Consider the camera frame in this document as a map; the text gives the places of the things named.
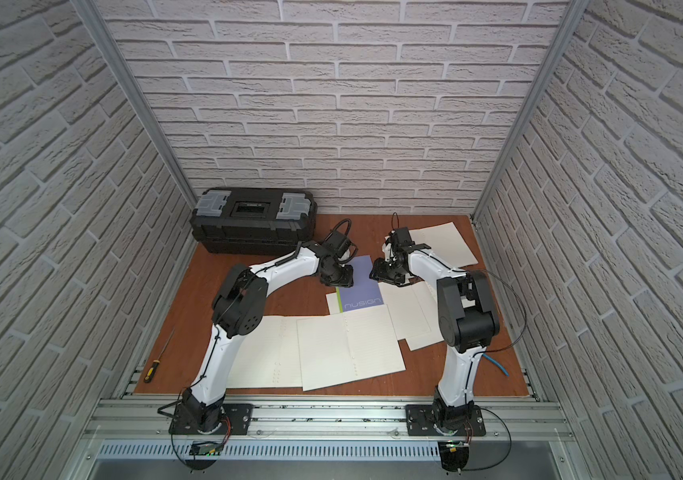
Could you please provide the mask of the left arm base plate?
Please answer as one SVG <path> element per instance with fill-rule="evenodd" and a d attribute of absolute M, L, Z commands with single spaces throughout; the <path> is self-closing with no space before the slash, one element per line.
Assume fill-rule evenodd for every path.
<path fill-rule="evenodd" d="M 174 435 L 234 435 L 248 433 L 255 405 L 249 403 L 225 403 L 219 410 L 217 425 L 212 420 L 200 423 L 183 406 L 177 406 L 172 416 L 169 434 Z"/>

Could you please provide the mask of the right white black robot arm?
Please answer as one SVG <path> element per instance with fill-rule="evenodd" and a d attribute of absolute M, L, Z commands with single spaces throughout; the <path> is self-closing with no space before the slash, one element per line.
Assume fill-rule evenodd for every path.
<path fill-rule="evenodd" d="M 499 334 L 497 307 L 487 274 L 451 267 L 425 244 L 385 242 L 383 257 L 369 277 L 403 287 L 417 277 L 437 293 L 437 326 L 447 344 L 443 376 L 437 384 L 431 415 L 435 427 L 453 431 L 475 410 L 473 386 L 479 362 Z"/>

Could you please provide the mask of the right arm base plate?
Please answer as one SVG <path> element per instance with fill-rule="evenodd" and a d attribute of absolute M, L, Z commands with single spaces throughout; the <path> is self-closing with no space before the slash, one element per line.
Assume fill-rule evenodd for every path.
<path fill-rule="evenodd" d="M 411 437 L 461 437 L 477 438 L 487 435 L 485 419 L 479 406 L 441 410 L 435 405 L 413 404 L 405 406 L 407 434 Z"/>

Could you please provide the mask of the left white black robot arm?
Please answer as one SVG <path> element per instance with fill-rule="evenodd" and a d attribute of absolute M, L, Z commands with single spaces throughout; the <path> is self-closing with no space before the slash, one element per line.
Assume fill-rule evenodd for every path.
<path fill-rule="evenodd" d="M 349 262 L 356 253 L 351 239 L 336 232 L 322 242 L 300 243 L 294 252 L 270 262 L 233 267 L 213 302 L 211 340 L 198 379 L 182 393 L 177 414 L 185 414 L 199 432 L 215 431 L 222 422 L 237 354 L 245 337 L 262 322 L 268 297 L 304 277 L 317 277 L 331 287 L 351 287 Z"/>

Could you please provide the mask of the purple cover notebook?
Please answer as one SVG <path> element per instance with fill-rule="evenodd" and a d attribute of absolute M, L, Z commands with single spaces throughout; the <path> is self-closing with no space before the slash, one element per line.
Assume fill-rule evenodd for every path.
<path fill-rule="evenodd" d="M 329 314 L 383 305 L 379 283 L 369 278 L 373 269 L 371 257 L 356 257 L 349 264 L 353 266 L 353 286 L 337 287 L 334 293 L 327 295 Z"/>

